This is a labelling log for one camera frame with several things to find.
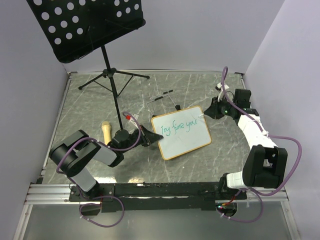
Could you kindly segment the yellow framed whiteboard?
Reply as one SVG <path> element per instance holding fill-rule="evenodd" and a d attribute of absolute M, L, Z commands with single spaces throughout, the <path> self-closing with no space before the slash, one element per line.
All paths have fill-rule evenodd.
<path fill-rule="evenodd" d="M 212 142 L 209 128 L 199 105 L 155 116 L 151 125 L 156 134 L 162 135 L 158 141 L 164 160 L 171 160 Z"/>

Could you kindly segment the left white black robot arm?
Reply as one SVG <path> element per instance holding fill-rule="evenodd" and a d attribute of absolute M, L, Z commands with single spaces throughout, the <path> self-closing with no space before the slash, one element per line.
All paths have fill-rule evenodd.
<path fill-rule="evenodd" d="M 133 133 L 125 129 L 118 130 L 105 144 L 80 129 L 53 146 L 49 158 L 57 165 L 59 174 L 66 175 L 75 183 L 87 201 L 93 201 L 101 191 L 100 184 L 87 169 L 92 159 L 114 168 L 124 160 L 125 152 L 139 145 L 148 147 L 163 138 L 161 134 L 151 132 L 141 125 Z"/>

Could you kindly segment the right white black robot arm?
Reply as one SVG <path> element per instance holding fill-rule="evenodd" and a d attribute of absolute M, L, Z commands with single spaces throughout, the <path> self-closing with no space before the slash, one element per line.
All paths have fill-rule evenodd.
<path fill-rule="evenodd" d="M 258 111 L 251 108 L 251 91 L 236 89 L 230 100 L 221 87 L 217 86 L 216 89 L 219 95 L 212 98 L 204 115 L 215 120 L 231 117 L 243 132 L 250 148 L 242 170 L 225 173 L 220 179 L 223 184 L 218 187 L 219 195 L 223 199 L 230 199 L 236 189 L 281 189 L 284 186 L 288 152 L 267 136 Z"/>

